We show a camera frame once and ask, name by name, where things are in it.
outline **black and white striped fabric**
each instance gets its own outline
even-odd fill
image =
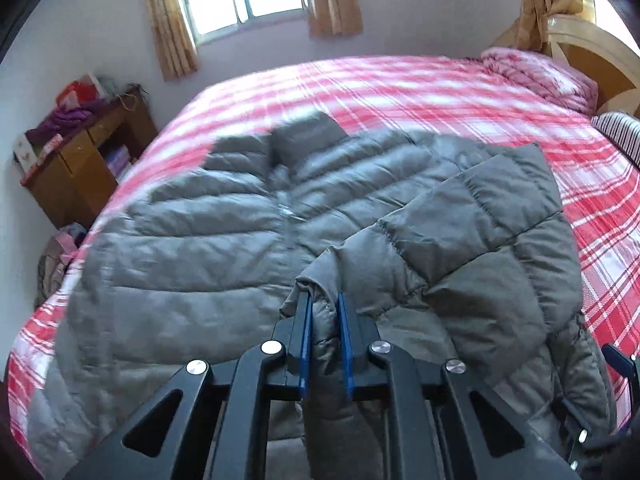
[[[591,124],[640,167],[640,120],[624,112],[605,112],[591,119]]]

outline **wooden headboard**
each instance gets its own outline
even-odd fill
[[[640,57],[614,35],[557,14],[546,22],[546,53],[598,83],[598,114],[622,110],[640,118]]]

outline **white wall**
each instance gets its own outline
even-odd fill
[[[139,82],[164,126],[203,88],[285,64],[369,54],[476,56],[518,15],[520,0],[360,0],[364,33],[310,39],[306,22],[241,32],[199,49],[201,69],[165,83],[144,0],[43,0],[0,64],[0,366],[28,317],[38,254],[52,226],[9,163],[15,136],[35,126],[53,98],[85,72]]]

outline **quilted jacket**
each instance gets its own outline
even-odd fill
[[[270,338],[303,289],[311,393],[272,406],[269,479],[382,478],[375,406],[348,402],[341,384],[339,292],[414,357],[460,357],[558,451],[559,394],[596,432],[614,428],[542,152],[425,131],[349,137],[319,115],[219,139],[201,168],[97,235],[29,409],[45,478],[62,478],[180,366]]]

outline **checkered blanket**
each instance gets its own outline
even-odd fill
[[[62,288],[15,340],[8,363],[11,430],[25,452],[30,399],[44,384],[58,323],[96,232],[136,197],[198,167],[221,136],[266,132],[319,109],[344,130],[427,128],[484,142],[536,142],[558,181],[580,250],[584,313],[599,344],[640,342],[640,173],[587,117],[545,101],[472,60],[368,57],[247,75],[198,95],[149,146],[92,227]],[[612,373],[618,418],[629,416]]]

